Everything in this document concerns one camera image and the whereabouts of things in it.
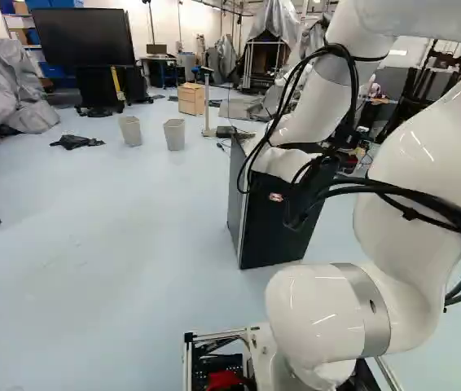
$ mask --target red component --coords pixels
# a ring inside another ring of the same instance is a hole
[[[232,385],[243,383],[244,382],[233,371],[209,373],[209,386],[207,387],[207,391],[228,389]]]
[[[275,202],[283,202],[283,195],[279,193],[270,193],[269,200],[275,201]]]

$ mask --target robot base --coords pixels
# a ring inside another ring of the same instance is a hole
[[[243,354],[217,355],[214,352],[226,345],[241,340]],[[376,359],[391,390],[402,390],[393,378],[387,364]],[[257,391],[314,391],[299,380],[285,358],[277,353],[277,346],[268,323],[256,326],[196,335],[186,333],[183,346],[183,390],[201,391],[209,385],[209,375],[214,371],[233,371],[243,379],[243,389]],[[381,391],[366,360],[360,358],[354,373],[337,391]]]

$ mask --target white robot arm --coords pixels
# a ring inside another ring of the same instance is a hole
[[[461,2],[341,0],[327,42],[341,44],[368,81],[399,35],[461,42]],[[327,138],[351,104],[344,59],[324,55],[315,65],[292,115],[279,122],[253,169],[291,181],[310,158],[275,146]],[[382,145],[370,180],[421,191],[461,207],[461,82],[442,99],[397,128]],[[435,331],[450,272],[461,259],[461,233],[420,219],[413,208],[448,223],[423,204],[396,196],[361,194],[353,214],[356,236],[371,263],[293,266],[266,289],[270,327],[294,372],[315,389],[348,378],[353,361],[413,349]]]

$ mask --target black strap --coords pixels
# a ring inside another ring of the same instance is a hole
[[[328,41],[327,37],[323,36],[323,42],[325,43],[326,46],[328,46]],[[388,56],[389,53],[386,53],[385,55],[382,55],[380,57],[356,57],[355,55],[352,56],[352,59],[355,61],[359,61],[362,63],[374,63],[375,61],[382,61]]]
[[[421,222],[427,222],[428,224],[432,224],[434,226],[444,228],[445,230],[448,230],[448,231],[456,232],[459,234],[461,233],[461,230],[457,228],[456,226],[452,226],[451,224],[448,224],[447,222],[441,222],[435,218],[426,216],[425,214],[422,214],[421,212],[418,212],[417,210],[409,206],[405,206],[401,204],[400,202],[389,197],[388,195],[378,194],[378,193],[376,194],[377,196],[379,196],[379,198],[381,198],[388,205],[393,206],[395,209],[399,209],[402,212],[402,218],[406,219],[408,222],[412,220],[420,220]]]

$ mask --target blue-gray floor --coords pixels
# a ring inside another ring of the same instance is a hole
[[[185,331],[266,319],[263,290],[279,267],[238,270],[229,156],[200,136],[203,117],[177,105],[126,109],[142,123],[141,147],[124,145],[116,116],[72,109],[48,132],[0,145],[0,391],[179,391]],[[212,126],[228,124],[210,110]],[[162,123],[175,117],[186,118],[187,148],[171,153]],[[106,145],[49,147],[63,133]],[[327,202],[304,262],[366,259],[353,202]],[[425,346],[389,362],[405,389],[461,389],[461,306]]]

